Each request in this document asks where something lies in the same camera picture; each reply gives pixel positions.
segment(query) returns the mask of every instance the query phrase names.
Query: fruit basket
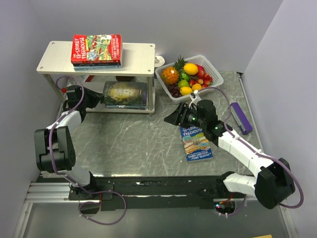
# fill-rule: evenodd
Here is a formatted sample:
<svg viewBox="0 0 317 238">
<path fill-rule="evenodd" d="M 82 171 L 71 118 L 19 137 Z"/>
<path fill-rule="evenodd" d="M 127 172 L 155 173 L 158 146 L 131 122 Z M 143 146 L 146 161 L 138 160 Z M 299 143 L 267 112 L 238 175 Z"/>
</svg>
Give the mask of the fruit basket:
<svg viewBox="0 0 317 238">
<path fill-rule="evenodd" d="M 187 62 L 189 63 L 194 63 L 194 64 L 199 64 L 201 65 L 204 69 L 205 72 L 208 73 L 211 77 L 212 77 L 212 84 L 210 84 L 210 86 L 216 87 L 219 86 L 221 84 L 223 84 L 223 78 L 221 77 L 220 73 L 216 70 L 216 68 L 212 65 L 212 63 L 210 63 L 210 61 L 205 57 L 205 56 L 193 56 L 190 58 L 185 59 Z M 162 80 L 162 72 L 169 66 L 173 66 L 174 63 L 170 63 L 167 65 L 163 65 L 161 67 L 158 67 L 155 70 L 155 74 L 158 77 L 158 80 L 160 82 L 160 84 L 162 85 L 164 91 L 167 93 L 167 95 L 170 97 L 170 99 L 172 100 L 172 102 L 174 104 L 179 104 L 181 102 L 185 102 L 190 100 L 189 95 L 185 95 L 185 96 L 181 96 L 178 98 L 175 98 L 171 95 L 171 93 L 169 92 L 167 86 L 165 85 L 165 83 Z M 205 90 L 202 92 L 202 94 L 210 92 L 209 90 Z"/>
</svg>

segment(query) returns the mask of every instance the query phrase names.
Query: pineapple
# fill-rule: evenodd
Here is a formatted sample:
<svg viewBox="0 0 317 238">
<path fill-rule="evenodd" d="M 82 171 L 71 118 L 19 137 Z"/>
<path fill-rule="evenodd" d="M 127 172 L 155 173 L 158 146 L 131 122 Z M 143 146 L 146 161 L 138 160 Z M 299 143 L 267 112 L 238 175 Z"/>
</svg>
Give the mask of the pineapple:
<svg viewBox="0 0 317 238">
<path fill-rule="evenodd" d="M 162 72 L 162 79 L 166 85 L 177 83 L 179 80 L 179 71 L 184 67 L 186 61 L 181 56 L 174 66 L 167 67 Z"/>
</svg>

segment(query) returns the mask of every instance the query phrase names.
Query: purple block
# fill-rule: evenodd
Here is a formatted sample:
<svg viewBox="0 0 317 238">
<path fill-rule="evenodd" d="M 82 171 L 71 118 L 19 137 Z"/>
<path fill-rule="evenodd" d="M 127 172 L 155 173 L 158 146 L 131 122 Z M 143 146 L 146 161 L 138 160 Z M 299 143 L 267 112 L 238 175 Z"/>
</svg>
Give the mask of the purple block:
<svg viewBox="0 0 317 238">
<path fill-rule="evenodd" d="M 253 131 L 251 124 L 238 103 L 231 103 L 231 113 L 242 131 L 242 134 L 246 135 Z"/>
</svg>

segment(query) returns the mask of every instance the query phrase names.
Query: lower shelf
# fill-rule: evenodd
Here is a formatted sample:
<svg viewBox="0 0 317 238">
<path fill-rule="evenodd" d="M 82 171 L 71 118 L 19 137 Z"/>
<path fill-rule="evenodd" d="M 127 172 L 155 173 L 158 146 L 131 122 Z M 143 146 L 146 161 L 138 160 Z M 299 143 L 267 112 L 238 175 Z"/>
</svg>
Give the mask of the lower shelf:
<svg viewBox="0 0 317 238">
<path fill-rule="evenodd" d="M 95 92 L 102 92 L 104 83 L 94 83 L 94 82 L 85 82 L 83 83 L 84 87 L 91 89 Z M 153 109 L 145 109 L 145 110 L 139 110 L 139 109 L 130 109 L 130 108 L 106 108 L 104 104 L 98 103 L 98 105 L 95 108 L 87 108 L 86 111 L 88 113 L 137 113 L 137 114 L 149 114 L 154 113 L 155 111 L 155 87 L 153 87 Z"/>
</svg>

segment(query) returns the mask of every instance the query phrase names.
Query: cable tie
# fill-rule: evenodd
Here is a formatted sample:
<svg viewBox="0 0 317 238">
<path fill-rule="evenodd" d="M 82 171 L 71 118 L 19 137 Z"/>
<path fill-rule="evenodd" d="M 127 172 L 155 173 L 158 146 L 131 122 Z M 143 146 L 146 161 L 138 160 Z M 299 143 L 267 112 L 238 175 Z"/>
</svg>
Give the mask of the cable tie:
<svg viewBox="0 0 317 238">
<path fill-rule="evenodd" d="M 252 155 L 251 159 L 253 159 L 255 155 L 258 156 L 257 153 L 260 153 L 261 151 L 262 151 L 261 149 L 256 150 L 255 153 Z"/>
<path fill-rule="evenodd" d="M 236 135 L 236 136 L 234 137 L 234 140 L 238 140 L 239 138 L 241 138 L 241 136 L 240 136 L 240 135 Z"/>
</svg>

